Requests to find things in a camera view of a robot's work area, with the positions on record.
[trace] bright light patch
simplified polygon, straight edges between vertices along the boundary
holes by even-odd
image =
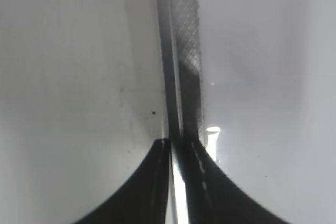
[[[206,151],[208,152],[209,156],[212,158],[213,161],[216,161],[217,159],[217,139],[219,136],[219,133],[221,132],[220,127],[208,127],[206,129],[207,137],[208,137],[208,143],[206,145]]]
[[[173,164],[176,214],[178,224],[188,224],[188,206],[185,184],[176,164]]]

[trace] white wall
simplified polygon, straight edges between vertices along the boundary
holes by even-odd
[[[153,3],[0,0],[1,223],[76,221],[164,135]]]
[[[219,167],[291,223],[336,223],[336,0],[199,0]]]

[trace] white panel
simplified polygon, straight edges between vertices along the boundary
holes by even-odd
[[[336,0],[199,0],[199,11],[219,167],[292,223],[336,223]]]
[[[71,223],[121,186],[164,135],[160,57],[154,0],[0,0],[1,223]]]

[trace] black curved edge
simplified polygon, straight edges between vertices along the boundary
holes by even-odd
[[[184,134],[179,159],[191,224],[285,224],[240,190],[193,134]]]
[[[169,165],[169,140],[156,140],[125,184],[76,224],[165,223]]]

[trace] metal strip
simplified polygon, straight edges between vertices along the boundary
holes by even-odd
[[[175,223],[189,223],[182,178],[181,145],[184,131],[204,143],[201,106],[201,53],[197,1],[156,0],[161,39],[169,138],[172,141],[172,177]]]

